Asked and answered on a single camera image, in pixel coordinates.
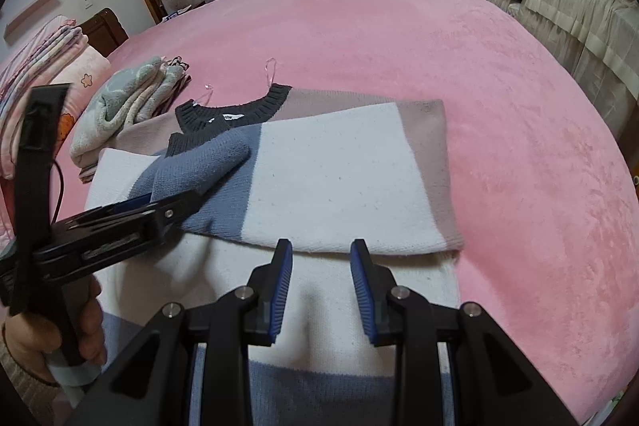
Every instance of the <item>stack of folded blankets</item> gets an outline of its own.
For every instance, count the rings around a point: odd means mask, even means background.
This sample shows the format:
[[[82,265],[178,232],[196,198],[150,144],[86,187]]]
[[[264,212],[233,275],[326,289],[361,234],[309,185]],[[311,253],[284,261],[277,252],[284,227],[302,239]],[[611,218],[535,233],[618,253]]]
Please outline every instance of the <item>stack of folded blankets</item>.
[[[111,77],[86,108],[77,123],[69,153],[82,170],[82,182],[90,182],[100,151],[122,130],[165,113],[191,80],[189,65],[176,57],[153,57]]]
[[[0,65],[0,183],[4,195],[0,200],[0,246],[13,237],[12,180],[31,88],[71,84],[58,127],[58,151],[110,71],[109,61],[88,44],[75,20],[62,15],[35,30]]]

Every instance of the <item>bed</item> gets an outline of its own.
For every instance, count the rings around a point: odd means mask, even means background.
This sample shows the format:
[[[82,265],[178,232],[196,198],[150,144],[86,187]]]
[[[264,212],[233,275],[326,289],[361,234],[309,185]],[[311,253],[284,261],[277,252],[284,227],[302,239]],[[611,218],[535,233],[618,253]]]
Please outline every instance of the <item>bed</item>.
[[[206,101],[207,85],[208,105],[257,99],[271,57],[275,81],[293,87],[441,98],[453,204],[466,240],[454,267],[462,301],[486,307],[581,422],[633,377],[639,205],[631,177],[579,86],[496,6],[218,0],[131,37],[109,60],[119,69],[156,54],[191,65],[192,81],[175,105]],[[58,156],[61,218],[81,211],[89,191],[68,156],[71,139]],[[220,258],[222,242],[213,241]],[[102,303],[111,319],[126,295],[107,286],[111,297]],[[137,294],[116,349],[132,334],[125,328],[144,323],[170,295],[170,288]]]

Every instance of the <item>wooden headboard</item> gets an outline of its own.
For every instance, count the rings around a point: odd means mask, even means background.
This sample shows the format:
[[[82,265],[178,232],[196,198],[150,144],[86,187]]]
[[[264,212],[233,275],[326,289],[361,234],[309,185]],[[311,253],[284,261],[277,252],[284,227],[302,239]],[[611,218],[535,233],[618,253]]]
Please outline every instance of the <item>wooden headboard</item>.
[[[117,20],[116,14],[105,8],[80,25],[82,33],[89,38],[89,45],[103,57],[108,57],[129,36]]]

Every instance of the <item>sweater neckline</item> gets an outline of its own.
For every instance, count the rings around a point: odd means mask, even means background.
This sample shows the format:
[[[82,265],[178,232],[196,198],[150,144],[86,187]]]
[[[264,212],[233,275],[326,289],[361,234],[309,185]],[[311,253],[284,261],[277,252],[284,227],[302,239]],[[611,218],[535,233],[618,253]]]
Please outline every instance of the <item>sweater neckline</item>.
[[[262,98],[241,105],[227,107],[205,107],[193,100],[183,103],[175,110],[175,116],[184,134],[194,133],[213,124],[215,127],[242,127],[270,120],[286,101],[291,87],[278,83],[271,84],[268,93]],[[224,115],[242,115],[236,119],[226,119]]]
[[[204,107],[193,100],[183,103],[175,110],[175,116],[184,134],[175,133],[169,138],[166,157],[176,156],[203,145],[223,132],[236,127],[265,123],[282,107],[292,87],[271,84],[266,96],[228,107]],[[226,119],[224,115],[242,115],[235,119]]]

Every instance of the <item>screw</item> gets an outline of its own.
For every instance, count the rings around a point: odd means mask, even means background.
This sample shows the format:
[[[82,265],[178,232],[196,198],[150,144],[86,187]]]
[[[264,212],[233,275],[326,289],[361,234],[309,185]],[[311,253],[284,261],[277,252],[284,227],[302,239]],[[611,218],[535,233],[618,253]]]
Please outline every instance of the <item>screw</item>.
[[[391,289],[391,294],[398,300],[404,300],[410,296],[410,289],[403,285],[396,285]]]
[[[253,296],[254,291],[248,285],[242,285],[235,290],[235,296],[240,300],[246,300]]]
[[[464,313],[466,313],[471,318],[479,316],[482,313],[481,305],[473,301],[469,301],[462,305],[461,310],[464,311]]]
[[[182,307],[179,303],[171,302],[162,307],[162,314],[167,318],[174,318],[182,312]]]

